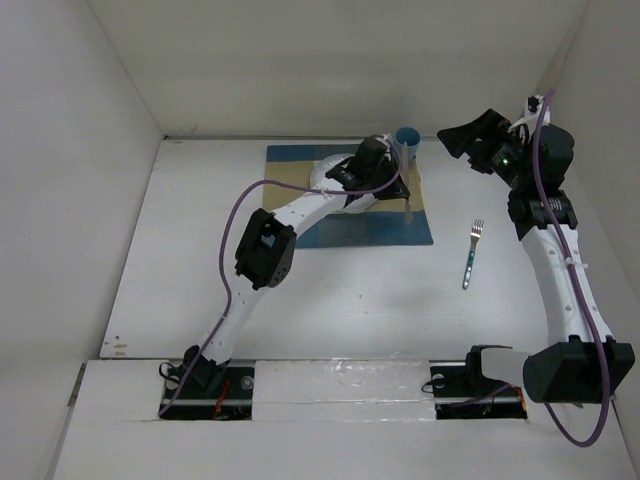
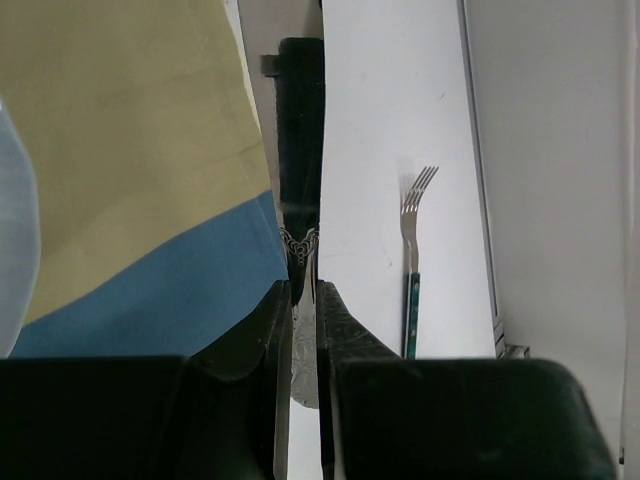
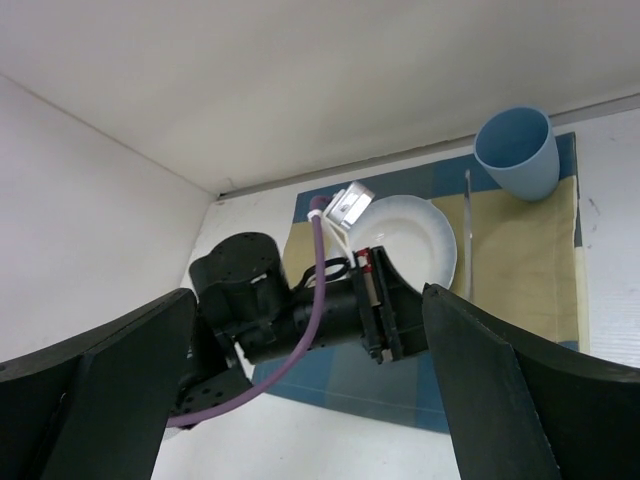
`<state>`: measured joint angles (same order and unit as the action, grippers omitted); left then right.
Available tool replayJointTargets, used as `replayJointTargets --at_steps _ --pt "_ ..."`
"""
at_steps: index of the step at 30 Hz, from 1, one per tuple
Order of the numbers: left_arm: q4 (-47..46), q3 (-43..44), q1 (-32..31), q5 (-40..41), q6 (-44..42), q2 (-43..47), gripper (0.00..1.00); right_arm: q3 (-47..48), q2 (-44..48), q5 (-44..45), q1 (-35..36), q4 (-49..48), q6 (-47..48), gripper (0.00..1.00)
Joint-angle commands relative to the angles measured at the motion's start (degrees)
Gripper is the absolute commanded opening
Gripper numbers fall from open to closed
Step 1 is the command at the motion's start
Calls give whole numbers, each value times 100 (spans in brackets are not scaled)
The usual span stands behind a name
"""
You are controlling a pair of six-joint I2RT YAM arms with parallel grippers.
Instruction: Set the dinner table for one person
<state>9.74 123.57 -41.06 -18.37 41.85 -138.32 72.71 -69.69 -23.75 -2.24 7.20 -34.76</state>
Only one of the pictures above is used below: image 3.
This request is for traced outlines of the silver knife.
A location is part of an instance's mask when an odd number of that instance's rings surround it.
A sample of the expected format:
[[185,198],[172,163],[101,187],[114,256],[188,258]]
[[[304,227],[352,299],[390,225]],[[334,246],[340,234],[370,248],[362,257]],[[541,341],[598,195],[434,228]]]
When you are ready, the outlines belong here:
[[464,235],[465,297],[467,301],[473,302],[473,232],[471,209],[471,172],[469,169],[465,171]]

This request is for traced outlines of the blue cup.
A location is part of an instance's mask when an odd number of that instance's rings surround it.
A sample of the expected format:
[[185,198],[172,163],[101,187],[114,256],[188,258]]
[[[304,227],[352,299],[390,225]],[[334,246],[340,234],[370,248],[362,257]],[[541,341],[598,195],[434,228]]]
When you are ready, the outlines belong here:
[[543,200],[559,183],[552,124],[539,109],[516,106],[494,115],[476,134],[473,150],[491,178],[521,200]]

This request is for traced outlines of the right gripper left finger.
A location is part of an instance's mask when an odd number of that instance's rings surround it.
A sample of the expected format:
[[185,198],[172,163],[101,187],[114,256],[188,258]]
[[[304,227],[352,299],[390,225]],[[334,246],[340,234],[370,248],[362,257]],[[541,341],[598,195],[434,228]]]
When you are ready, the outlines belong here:
[[176,289],[1,364],[4,479],[148,479],[196,314]]

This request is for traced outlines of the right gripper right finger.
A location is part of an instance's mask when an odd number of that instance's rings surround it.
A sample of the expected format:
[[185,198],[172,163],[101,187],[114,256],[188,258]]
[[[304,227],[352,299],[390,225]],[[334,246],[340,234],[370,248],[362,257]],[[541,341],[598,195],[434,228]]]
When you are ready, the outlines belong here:
[[639,370],[432,285],[424,329],[463,479],[636,479]]

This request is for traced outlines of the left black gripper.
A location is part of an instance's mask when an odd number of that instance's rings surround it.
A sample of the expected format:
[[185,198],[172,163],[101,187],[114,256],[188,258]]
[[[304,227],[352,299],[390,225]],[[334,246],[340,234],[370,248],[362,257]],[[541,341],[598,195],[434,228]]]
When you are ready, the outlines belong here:
[[[382,247],[325,262],[325,295],[313,350],[360,342],[377,363],[424,353],[428,342],[420,294],[401,278]],[[189,268],[199,315],[223,346],[239,345],[260,364],[284,357],[301,340],[312,316],[315,273],[296,286],[286,279],[275,241],[247,232],[233,235]]]

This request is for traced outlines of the white blue-rimmed plate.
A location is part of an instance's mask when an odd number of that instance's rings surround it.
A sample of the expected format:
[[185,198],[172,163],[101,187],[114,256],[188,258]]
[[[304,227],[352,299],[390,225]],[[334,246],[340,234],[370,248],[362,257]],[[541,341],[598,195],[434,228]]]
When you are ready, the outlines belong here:
[[433,203],[412,195],[373,201],[348,231],[351,247],[382,246],[392,265],[414,290],[426,283],[452,285],[457,244],[453,229]]

